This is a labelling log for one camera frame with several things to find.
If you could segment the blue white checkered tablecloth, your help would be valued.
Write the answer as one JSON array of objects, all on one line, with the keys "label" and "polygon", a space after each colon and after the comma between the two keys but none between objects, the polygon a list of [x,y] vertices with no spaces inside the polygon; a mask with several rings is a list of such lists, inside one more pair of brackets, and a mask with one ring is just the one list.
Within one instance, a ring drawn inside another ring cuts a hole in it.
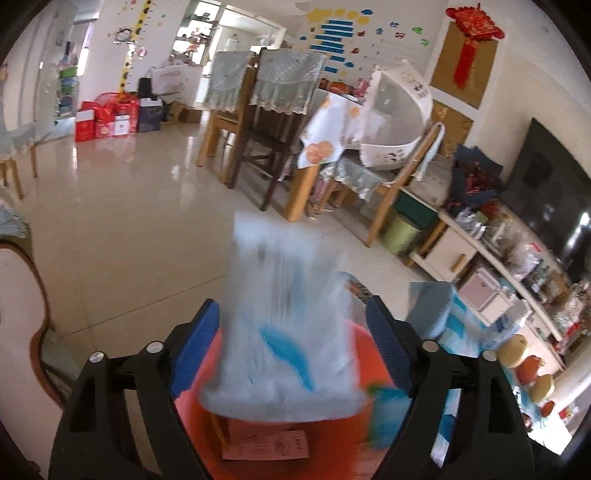
[{"label": "blue white checkered tablecloth", "polygon": [[[458,296],[455,296],[448,315],[446,329],[438,338],[438,343],[449,353],[478,357],[481,353],[480,336],[484,330],[485,325],[477,319]],[[530,388],[519,383],[512,369],[504,367],[504,373],[512,386],[520,411],[527,414],[532,420],[529,437],[551,452],[557,455],[562,454],[572,439],[563,420],[556,412],[551,412],[547,417],[543,417],[541,409],[544,402],[537,404],[531,400]],[[431,458],[438,466],[443,465],[449,448],[460,397],[460,389],[452,389],[448,392],[444,418],[440,423],[439,432],[431,451]]]}]

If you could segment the black flat screen television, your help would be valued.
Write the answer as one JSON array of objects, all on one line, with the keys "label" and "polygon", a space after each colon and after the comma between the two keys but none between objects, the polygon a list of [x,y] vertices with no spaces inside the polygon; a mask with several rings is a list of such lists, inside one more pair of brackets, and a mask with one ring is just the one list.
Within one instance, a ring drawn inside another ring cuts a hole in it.
[{"label": "black flat screen television", "polygon": [[500,199],[549,250],[573,283],[587,275],[590,177],[537,119],[532,119]]}]

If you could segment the small yellow pear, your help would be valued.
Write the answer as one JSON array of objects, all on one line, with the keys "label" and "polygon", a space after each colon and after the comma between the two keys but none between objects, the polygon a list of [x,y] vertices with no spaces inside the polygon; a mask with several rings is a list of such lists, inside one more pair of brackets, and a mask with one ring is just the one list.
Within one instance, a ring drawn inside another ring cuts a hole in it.
[{"label": "small yellow pear", "polygon": [[540,404],[545,401],[555,389],[554,378],[551,374],[538,376],[531,384],[529,396],[531,401]]}]

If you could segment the white tv cabinet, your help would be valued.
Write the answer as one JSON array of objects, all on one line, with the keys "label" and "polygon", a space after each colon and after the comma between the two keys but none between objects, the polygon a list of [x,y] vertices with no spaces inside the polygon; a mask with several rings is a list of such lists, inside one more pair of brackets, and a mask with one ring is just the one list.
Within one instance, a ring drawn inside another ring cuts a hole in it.
[{"label": "white tv cabinet", "polygon": [[543,373],[564,372],[573,356],[559,353],[563,335],[550,311],[518,281],[483,238],[466,232],[445,211],[426,238],[409,254],[409,261],[433,279],[454,283],[458,292],[480,321],[489,326],[519,301],[528,305],[529,316],[519,331],[528,341],[527,355],[543,359]]}]

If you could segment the pink plastic trash bucket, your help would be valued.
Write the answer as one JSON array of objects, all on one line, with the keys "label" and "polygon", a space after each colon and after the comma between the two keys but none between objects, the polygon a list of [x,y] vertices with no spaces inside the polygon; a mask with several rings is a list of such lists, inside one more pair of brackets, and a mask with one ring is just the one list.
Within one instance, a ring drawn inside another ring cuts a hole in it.
[{"label": "pink plastic trash bucket", "polygon": [[373,398],[356,416],[301,424],[249,423],[218,417],[197,401],[216,370],[213,336],[189,388],[175,400],[193,447],[215,479],[369,479],[384,458],[370,446]]}]

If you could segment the white mesh food cover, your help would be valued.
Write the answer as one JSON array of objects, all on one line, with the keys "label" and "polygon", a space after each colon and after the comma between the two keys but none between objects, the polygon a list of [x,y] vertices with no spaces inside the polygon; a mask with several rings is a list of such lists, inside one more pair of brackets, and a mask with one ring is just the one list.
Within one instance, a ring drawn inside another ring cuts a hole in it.
[{"label": "white mesh food cover", "polygon": [[422,140],[432,110],[428,83],[409,61],[377,66],[363,96],[355,134],[363,166],[373,170],[402,166]]}]

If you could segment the white chair with blue print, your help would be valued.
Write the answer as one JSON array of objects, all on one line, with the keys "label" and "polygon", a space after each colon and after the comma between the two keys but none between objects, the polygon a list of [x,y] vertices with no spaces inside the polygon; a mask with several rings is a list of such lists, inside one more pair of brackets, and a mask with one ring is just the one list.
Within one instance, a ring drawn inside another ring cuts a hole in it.
[{"label": "white chair with blue print", "polygon": [[1,202],[1,424],[25,460],[48,475],[62,404],[41,365],[47,296],[29,255],[13,240],[26,224]]}]

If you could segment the light wooden chair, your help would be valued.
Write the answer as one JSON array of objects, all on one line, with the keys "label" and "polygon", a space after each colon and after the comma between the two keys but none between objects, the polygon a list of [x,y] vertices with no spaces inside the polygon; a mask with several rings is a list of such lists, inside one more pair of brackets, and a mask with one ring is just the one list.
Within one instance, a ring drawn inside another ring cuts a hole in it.
[{"label": "light wooden chair", "polygon": [[332,193],[338,189],[345,189],[345,192],[339,192],[338,197],[335,198],[335,208],[339,208],[342,199],[349,191],[356,193],[356,196],[365,201],[369,201],[374,194],[380,195],[382,200],[377,207],[365,241],[367,247],[372,247],[400,190],[412,177],[417,181],[422,179],[429,163],[437,155],[445,133],[446,126],[443,122],[434,123],[414,152],[402,161],[400,167],[393,170],[371,170],[363,166],[358,154],[342,155],[341,159],[322,172],[322,178],[327,181],[327,186],[318,204],[315,205],[315,214],[320,215],[325,212],[325,205],[329,203]]}]

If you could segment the red gift boxes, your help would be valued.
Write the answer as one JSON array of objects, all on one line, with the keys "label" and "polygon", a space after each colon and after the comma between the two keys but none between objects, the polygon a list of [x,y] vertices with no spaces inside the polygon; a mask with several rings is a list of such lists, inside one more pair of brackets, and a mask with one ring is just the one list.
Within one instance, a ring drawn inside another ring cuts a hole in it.
[{"label": "red gift boxes", "polygon": [[75,118],[75,141],[133,135],[137,131],[139,100],[133,93],[106,92],[83,101]]}]

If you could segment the large yellow pear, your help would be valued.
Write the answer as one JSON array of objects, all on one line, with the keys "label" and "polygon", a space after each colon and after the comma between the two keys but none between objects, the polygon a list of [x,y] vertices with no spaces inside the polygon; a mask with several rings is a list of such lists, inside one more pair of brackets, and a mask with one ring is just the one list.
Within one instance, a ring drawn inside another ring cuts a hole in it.
[{"label": "large yellow pear", "polygon": [[515,334],[496,350],[497,360],[505,368],[516,368],[521,364],[527,348],[526,337]]}]

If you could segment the giraffe height chart sticker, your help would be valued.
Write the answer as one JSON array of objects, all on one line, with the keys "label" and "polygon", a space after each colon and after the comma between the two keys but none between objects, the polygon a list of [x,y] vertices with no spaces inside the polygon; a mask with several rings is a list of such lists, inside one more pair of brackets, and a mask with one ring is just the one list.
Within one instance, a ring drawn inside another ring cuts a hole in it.
[{"label": "giraffe height chart sticker", "polygon": [[123,67],[120,75],[120,79],[118,82],[118,92],[123,93],[125,91],[127,80],[129,76],[129,72],[131,71],[132,67],[132,59],[135,51],[137,49],[137,41],[139,40],[140,33],[143,29],[145,21],[147,19],[148,13],[152,7],[152,0],[145,0],[141,3],[141,6],[138,10],[139,16],[135,22],[135,24],[131,28],[127,28],[128,37],[124,44],[127,46],[127,52],[124,58]]}]

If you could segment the dark blue flower bouquet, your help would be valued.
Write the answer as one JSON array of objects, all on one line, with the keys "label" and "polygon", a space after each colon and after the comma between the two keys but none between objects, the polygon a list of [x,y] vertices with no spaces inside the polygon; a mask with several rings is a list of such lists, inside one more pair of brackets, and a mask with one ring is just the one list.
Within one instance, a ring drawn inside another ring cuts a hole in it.
[{"label": "dark blue flower bouquet", "polygon": [[448,211],[478,209],[499,196],[504,186],[503,166],[478,147],[459,145],[454,155],[452,180],[446,205]]}]

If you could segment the white blue plastic bag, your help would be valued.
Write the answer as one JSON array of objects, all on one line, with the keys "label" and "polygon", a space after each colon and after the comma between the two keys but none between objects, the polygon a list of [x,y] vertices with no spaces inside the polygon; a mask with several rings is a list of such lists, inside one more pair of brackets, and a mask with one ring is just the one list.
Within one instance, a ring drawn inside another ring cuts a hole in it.
[{"label": "white blue plastic bag", "polygon": [[267,218],[233,220],[221,353],[198,394],[214,414],[249,422],[352,417],[365,404],[346,259]]}]

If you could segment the red apple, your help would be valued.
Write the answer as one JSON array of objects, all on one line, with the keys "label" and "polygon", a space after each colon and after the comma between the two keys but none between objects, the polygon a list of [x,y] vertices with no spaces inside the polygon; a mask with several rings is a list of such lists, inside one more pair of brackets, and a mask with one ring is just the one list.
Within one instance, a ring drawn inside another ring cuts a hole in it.
[{"label": "red apple", "polygon": [[515,369],[517,380],[522,385],[530,385],[538,377],[538,371],[545,365],[544,360],[536,355],[530,355]]}]

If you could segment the pink storage box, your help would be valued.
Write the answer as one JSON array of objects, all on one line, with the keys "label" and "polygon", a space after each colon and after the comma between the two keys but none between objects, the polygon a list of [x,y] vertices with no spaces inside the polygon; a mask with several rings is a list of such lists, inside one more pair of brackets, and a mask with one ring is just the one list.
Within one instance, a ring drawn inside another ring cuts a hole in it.
[{"label": "pink storage box", "polygon": [[500,283],[482,267],[466,277],[461,283],[459,294],[486,324],[493,323],[511,306],[502,294]]}]

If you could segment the dining table with floral cloth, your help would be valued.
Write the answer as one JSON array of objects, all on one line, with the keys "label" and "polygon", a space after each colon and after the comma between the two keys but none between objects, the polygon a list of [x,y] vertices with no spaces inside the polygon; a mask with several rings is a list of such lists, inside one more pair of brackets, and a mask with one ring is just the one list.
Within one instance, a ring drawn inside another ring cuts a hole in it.
[{"label": "dining table with floral cloth", "polygon": [[303,217],[322,165],[339,160],[347,149],[359,149],[362,112],[358,102],[315,90],[304,127],[297,136],[301,152],[295,156],[294,181],[283,210],[287,221],[297,222]]}]

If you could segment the white milk bottle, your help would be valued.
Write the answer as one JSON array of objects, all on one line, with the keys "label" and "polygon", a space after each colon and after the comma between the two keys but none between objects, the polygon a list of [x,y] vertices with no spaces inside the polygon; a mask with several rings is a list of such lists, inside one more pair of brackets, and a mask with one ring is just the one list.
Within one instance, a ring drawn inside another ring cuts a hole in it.
[{"label": "white milk bottle", "polygon": [[496,350],[516,334],[531,315],[532,309],[526,300],[518,300],[497,320],[488,326],[481,337],[481,348]]}]

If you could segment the small orange tangerine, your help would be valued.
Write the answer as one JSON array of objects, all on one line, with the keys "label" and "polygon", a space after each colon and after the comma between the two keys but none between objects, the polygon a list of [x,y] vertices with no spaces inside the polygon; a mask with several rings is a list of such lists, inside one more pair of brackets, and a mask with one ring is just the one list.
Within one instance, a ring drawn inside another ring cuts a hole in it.
[{"label": "small orange tangerine", "polygon": [[541,410],[540,410],[540,415],[541,415],[543,418],[546,418],[546,417],[548,417],[548,416],[549,416],[549,415],[552,413],[552,411],[554,410],[554,407],[555,407],[555,402],[554,402],[553,400],[549,400],[549,401],[547,401],[547,402],[546,402],[546,403],[545,403],[545,404],[542,406],[542,408],[541,408]]}]

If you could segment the dark wooden dining chair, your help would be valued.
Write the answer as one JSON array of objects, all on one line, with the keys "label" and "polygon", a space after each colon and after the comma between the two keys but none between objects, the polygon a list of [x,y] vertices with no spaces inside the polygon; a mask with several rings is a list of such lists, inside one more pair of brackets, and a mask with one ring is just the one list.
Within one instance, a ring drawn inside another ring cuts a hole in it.
[{"label": "dark wooden dining chair", "polygon": [[310,110],[325,68],[324,54],[291,49],[263,50],[245,110],[245,126],[232,154],[228,188],[238,183],[240,168],[249,165],[270,181],[260,209],[270,206],[294,142]]}]

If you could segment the green waste bin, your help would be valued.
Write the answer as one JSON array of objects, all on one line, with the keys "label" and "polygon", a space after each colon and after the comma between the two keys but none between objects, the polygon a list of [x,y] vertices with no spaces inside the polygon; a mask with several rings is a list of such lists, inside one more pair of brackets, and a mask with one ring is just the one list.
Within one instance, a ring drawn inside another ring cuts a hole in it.
[{"label": "green waste bin", "polygon": [[382,242],[390,253],[404,255],[421,233],[422,229],[413,220],[396,214],[382,236]]}]

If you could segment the red chinese knot decoration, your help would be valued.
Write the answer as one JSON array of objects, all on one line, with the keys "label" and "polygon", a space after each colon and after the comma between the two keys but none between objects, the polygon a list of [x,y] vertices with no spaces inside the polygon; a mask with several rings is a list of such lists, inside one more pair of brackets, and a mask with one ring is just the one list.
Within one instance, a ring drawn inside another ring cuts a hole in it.
[{"label": "red chinese knot decoration", "polygon": [[455,84],[460,89],[464,89],[469,79],[479,43],[502,40],[505,33],[481,8],[480,3],[476,6],[447,8],[446,15],[455,22],[464,36],[464,44],[453,77]]}]

